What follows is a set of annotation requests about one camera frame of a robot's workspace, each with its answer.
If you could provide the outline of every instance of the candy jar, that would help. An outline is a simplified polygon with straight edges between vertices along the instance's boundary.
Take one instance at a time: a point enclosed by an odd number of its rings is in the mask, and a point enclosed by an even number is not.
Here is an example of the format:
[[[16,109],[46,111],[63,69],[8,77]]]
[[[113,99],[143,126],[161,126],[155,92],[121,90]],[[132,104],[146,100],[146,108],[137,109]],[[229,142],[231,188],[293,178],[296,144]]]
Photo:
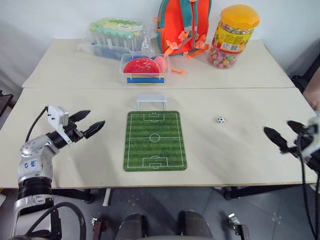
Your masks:
[[[237,4],[222,10],[208,61],[219,69],[229,69],[245,49],[260,18],[247,5]]]

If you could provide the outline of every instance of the green soccer field mat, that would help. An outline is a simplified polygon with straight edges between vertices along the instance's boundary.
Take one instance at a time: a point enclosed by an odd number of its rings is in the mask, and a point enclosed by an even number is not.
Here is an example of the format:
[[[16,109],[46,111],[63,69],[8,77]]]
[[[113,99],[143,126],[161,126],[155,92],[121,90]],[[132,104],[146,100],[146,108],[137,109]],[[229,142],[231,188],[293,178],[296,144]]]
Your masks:
[[[185,170],[187,161],[179,112],[129,112],[123,168],[127,172]]]

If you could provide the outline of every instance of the white table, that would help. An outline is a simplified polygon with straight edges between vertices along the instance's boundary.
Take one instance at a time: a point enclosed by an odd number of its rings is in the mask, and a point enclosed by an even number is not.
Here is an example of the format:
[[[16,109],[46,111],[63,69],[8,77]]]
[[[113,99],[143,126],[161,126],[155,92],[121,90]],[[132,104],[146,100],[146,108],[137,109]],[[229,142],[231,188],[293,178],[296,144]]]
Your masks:
[[[127,114],[143,94],[163,94],[167,110],[180,112],[187,169],[126,172],[123,169]],[[0,131],[0,185],[17,187],[19,149],[44,105],[71,113],[92,112],[78,124],[106,120],[92,138],[65,147],[53,159],[53,187],[226,186],[301,183],[301,166],[291,154],[281,155],[265,136],[264,126],[292,143],[297,136],[287,120],[307,123],[314,116],[295,88],[257,89],[47,89],[26,88]],[[216,122],[224,116],[225,123]],[[41,118],[31,138],[52,131]],[[307,182],[316,175],[306,168]]]
[[[260,40],[252,40],[234,67],[225,70],[209,65],[207,53],[193,59],[170,57],[173,73],[165,84],[127,84],[121,77],[119,61],[77,51],[77,39],[52,42],[24,88],[56,89],[226,89],[293,88],[294,84]]]

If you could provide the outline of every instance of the soccer ball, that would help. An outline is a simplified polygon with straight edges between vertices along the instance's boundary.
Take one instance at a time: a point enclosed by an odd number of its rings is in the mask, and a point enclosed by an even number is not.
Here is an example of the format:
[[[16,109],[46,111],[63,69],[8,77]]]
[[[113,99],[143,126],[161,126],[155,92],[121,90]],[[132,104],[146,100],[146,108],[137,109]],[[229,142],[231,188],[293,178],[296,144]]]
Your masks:
[[[218,123],[222,124],[225,122],[225,118],[223,116],[218,118]]]

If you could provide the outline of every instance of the center circle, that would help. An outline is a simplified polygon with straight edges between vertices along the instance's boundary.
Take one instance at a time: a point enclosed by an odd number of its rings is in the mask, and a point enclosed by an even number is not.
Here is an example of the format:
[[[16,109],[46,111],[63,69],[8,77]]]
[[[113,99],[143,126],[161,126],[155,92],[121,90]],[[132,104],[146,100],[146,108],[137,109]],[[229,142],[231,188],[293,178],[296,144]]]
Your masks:
[[[157,133],[152,133],[150,136],[149,136],[149,139],[151,142],[159,142],[160,141],[160,135],[157,134]]]

